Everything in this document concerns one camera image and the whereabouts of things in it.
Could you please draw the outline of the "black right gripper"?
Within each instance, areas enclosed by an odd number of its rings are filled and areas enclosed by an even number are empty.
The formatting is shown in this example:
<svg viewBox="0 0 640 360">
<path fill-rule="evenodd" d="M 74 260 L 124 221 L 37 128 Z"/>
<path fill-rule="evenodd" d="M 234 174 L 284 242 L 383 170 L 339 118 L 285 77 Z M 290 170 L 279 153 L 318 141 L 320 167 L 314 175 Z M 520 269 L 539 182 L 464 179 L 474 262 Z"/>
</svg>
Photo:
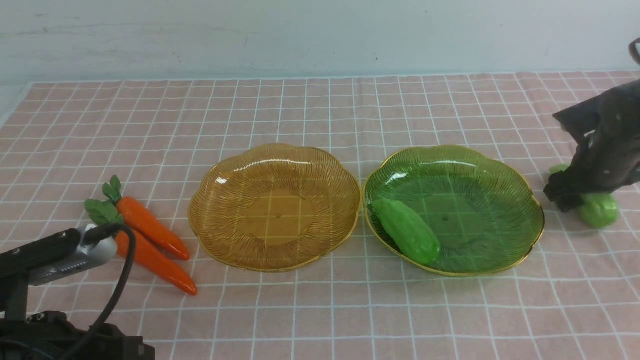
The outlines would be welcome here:
<svg viewBox="0 0 640 360">
<path fill-rule="evenodd" d="M 633 184 L 639 166 L 640 82 L 618 85 L 553 114 L 577 144 L 566 170 L 550 170 L 543 192 L 567 213 L 585 205 L 582 193 Z"/>
</svg>

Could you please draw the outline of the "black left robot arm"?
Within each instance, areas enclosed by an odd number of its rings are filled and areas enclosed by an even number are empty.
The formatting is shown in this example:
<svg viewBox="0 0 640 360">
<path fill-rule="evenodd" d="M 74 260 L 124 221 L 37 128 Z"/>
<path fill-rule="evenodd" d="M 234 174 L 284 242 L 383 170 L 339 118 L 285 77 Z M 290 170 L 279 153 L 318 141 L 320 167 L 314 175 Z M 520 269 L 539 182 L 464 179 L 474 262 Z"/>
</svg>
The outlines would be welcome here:
<svg viewBox="0 0 640 360">
<path fill-rule="evenodd" d="M 112 296 L 87 330 L 61 311 L 28 315 L 30 287 L 89 271 L 114 259 L 115 237 L 125 235 L 128 253 Z M 6 251 L 0 256 L 1 358 L 3 360 L 154 360 L 156 350 L 141 336 L 125 335 L 107 320 L 121 300 L 134 265 L 137 237 L 126 225 L 69 228 Z"/>
</svg>

